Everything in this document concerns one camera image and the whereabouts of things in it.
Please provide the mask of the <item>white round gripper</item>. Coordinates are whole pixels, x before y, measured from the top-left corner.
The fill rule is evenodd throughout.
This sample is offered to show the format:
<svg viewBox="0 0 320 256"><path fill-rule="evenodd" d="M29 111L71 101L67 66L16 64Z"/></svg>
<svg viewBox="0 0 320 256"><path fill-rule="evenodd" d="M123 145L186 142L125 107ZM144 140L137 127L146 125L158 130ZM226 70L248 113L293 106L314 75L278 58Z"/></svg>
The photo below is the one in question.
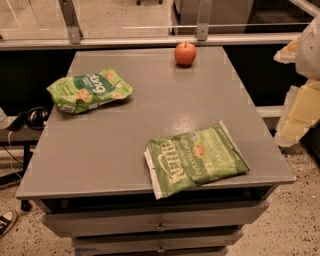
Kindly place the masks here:
<svg viewBox="0 0 320 256"><path fill-rule="evenodd" d="M279 63L296 62L296 71L308 79L301 87L291 86L276 127L274 142L290 147L320 120L320 15L316 16L299 37L277 51Z"/></svg>

